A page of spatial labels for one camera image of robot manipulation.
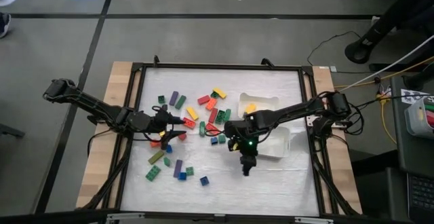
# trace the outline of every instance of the yellow lego brick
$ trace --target yellow lego brick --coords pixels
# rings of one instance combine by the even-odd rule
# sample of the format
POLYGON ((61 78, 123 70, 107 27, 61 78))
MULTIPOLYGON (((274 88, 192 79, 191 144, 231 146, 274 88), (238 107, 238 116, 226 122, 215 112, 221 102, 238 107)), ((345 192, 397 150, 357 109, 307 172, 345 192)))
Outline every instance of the yellow lego brick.
POLYGON ((254 104, 249 104, 246 108, 245 108, 245 112, 246 113, 253 113, 256 110, 256 105, 254 104))
POLYGON ((220 88, 214 88, 213 91, 217 92, 220 97, 226 98, 226 94, 220 88))
POLYGON ((188 106, 187 107, 187 112, 189 112, 191 118, 193 118, 194 120, 196 120, 197 118, 199 118, 199 116, 197 116, 197 114, 196 114, 196 111, 192 107, 188 106))

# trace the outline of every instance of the toy brick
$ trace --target toy brick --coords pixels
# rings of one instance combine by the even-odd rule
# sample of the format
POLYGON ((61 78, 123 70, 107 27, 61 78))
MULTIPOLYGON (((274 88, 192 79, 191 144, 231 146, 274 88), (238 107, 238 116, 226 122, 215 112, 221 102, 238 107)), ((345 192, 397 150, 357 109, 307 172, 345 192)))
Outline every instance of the toy brick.
POLYGON ((195 171, 193 170, 192 166, 185 168, 185 171, 187 173, 187 176, 193 176, 195 174, 195 171))
POLYGON ((191 119, 187 119, 184 117, 183 120, 185 121, 185 123, 183 125, 190 128, 190 129, 193 129, 196 126, 196 122, 192 121, 191 119))
POLYGON ((174 177, 178 178, 179 173, 181 172, 181 167, 182 167, 182 160, 176 160, 174 177))
POLYGON ((186 133, 181 134, 178 136, 178 138, 181 139, 182 141, 184 141, 187 138, 187 134, 186 133))
POLYGON ((163 161, 164 161, 164 164, 165 164, 167 167, 170 166, 170 160, 169 160, 168 157, 164 157, 164 158, 163 158, 163 161))
POLYGON ((172 153, 173 151, 172 151, 172 146, 171 145, 168 145, 167 146, 167 149, 165 149, 165 152, 166 153, 172 153))
POLYGON ((211 138, 211 145, 216 145, 218 143, 218 139, 216 137, 211 138))
POLYGON ((177 91, 174 91, 174 93, 172 93, 172 97, 170 97, 170 101, 169 101, 169 105, 174 106, 176 99, 178 98, 179 93, 177 91))
POLYGON ((158 173, 160 173, 161 169, 158 166, 153 166, 148 174, 146 174, 146 179, 148 179, 149 181, 153 181, 154 178, 158 175, 158 173))
POLYGON ((223 123, 223 119, 224 119, 224 111, 219 110, 217 113, 216 124, 223 123))
POLYGON ((212 108, 214 108, 214 106, 216 106, 217 100, 215 98, 211 98, 208 101, 208 104, 206 105, 206 109, 207 110, 212 110, 212 108))
POLYGON ((213 91, 217 92, 221 98, 226 98, 226 94, 220 88, 214 88, 213 91))
POLYGON ((187 173, 185 173, 185 172, 179 172, 178 180, 181 180, 181 181, 187 180, 187 173))
POLYGON ((253 113, 256 110, 256 105, 254 104, 249 104, 246 108, 245 108, 245 112, 247 114, 253 113))
POLYGON ((150 157, 148 162, 150 164, 154 164, 159 158, 161 158, 164 155, 164 151, 159 150, 158 152, 155 153, 155 155, 153 157, 150 157))
POLYGON ((211 115, 210 115, 208 122, 214 123, 214 120, 216 119, 216 116, 217 116, 217 112, 218 112, 218 109, 212 108, 211 115))
POLYGON ((230 118, 231 118, 231 109, 227 109, 227 110, 224 112, 223 122, 227 122, 227 121, 229 121, 230 118))
POLYGON ((206 129, 206 131, 209 131, 208 134, 211 134, 211 135, 218 134, 220 131, 217 127, 215 127, 211 123, 206 124, 205 129, 206 129))
POLYGON ((218 135, 218 142, 219 143, 225 143, 226 137, 223 134, 218 135))
POLYGON ((211 95, 210 95, 210 97, 212 97, 212 98, 218 98, 219 95, 218 95, 217 92, 212 92, 211 95))
POLYGON ((186 99, 187 99, 187 97, 184 96, 184 95, 182 95, 182 96, 179 98, 178 102, 176 103, 175 108, 177 108, 177 109, 181 109, 181 107, 182 107, 182 105, 184 104, 184 102, 185 102, 186 99))
POLYGON ((201 122, 199 125, 199 135, 202 137, 205 136, 205 122, 201 122))
POLYGON ((203 96, 199 99, 197 99, 197 103, 199 103, 199 105, 203 105, 204 103, 208 102, 210 100, 210 97, 208 95, 203 96))
POLYGON ((206 176, 202 177, 201 178, 201 184, 202 184, 202 186, 210 184, 210 182, 208 181, 208 177, 206 177, 206 176))
POLYGON ((192 107, 187 107, 187 112, 189 112, 191 118, 193 118, 194 120, 199 118, 199 116, 197 116, 196 114, 196 111, 192 107))
POLYGON ((165 103, 164 95, 162 95, 162 96, 158 96, 158 103, 159 103, 160 105, 162 105, 162 104, 165 103))

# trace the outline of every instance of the person's foot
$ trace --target person's foot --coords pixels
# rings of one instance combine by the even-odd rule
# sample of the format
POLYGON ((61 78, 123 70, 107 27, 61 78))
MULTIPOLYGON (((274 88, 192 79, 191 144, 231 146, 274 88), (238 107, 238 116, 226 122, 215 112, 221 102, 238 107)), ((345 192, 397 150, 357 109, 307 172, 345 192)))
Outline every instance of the person's foot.
POLYGON ((11 24, 11 15, 0 13, 0 38, 3 38, 7 34, 9 25, 11 24))

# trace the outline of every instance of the keyboard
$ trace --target keyboard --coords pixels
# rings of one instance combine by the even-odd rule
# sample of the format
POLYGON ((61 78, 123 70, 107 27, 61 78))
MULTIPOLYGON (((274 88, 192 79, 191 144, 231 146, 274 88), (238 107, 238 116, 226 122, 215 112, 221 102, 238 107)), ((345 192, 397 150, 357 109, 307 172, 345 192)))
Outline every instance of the keyboard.
POLYGON ((409 174, 408 204, 409 216, 413 221, 434 223, 434 179, 409 174))

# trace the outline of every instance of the gray floor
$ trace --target gray floor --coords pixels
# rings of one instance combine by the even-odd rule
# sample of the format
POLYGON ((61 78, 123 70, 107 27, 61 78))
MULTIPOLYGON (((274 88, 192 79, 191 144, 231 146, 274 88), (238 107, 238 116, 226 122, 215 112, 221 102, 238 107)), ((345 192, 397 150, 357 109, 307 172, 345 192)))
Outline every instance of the gray floor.
MULTIPOLYGON (((379 14, 394 0, 112 0, 110 14, 379 14)), ((2 12, 99 14, 104 0, 17 0, 2 12)), ((75 81, 89 51, 97 19, 14 19, 12 31, 0 41, 0 123, 26 132, 24 139, 2 136, 0 143, 0 215, 33 211, 68 105, 41 97, 53 78, 75 81)), ((307 65, 306 57, 335 34, 363 34, 369 20, 248 20, 248 19, 107 19, 84 90, 104 96, 113 61, 213 62, 257 64, 264 57, 275 64, 307 65)), ((349 62, 344 47, 350 34, 318 49, 315 65, 339 71, 367 71, 349 62)), ((371 62, 392 62, 416 47, 423 37, 404 31, 387 37, 371 62)), ((365 75, 333 74, 336 85, 365 75)), ((374 98, 376 88, 347 92, 359 104, 374 98)), ((361 136, 348 136, 350 148, 378 154, 395 148, 381 128, 379 105, 363 111, 361 136)), ((86 163, 86 143, 94 126, 79 111, 47 211, 72 210, 86 163)), ((391 105, 388 127, 393 131, 391 105)))

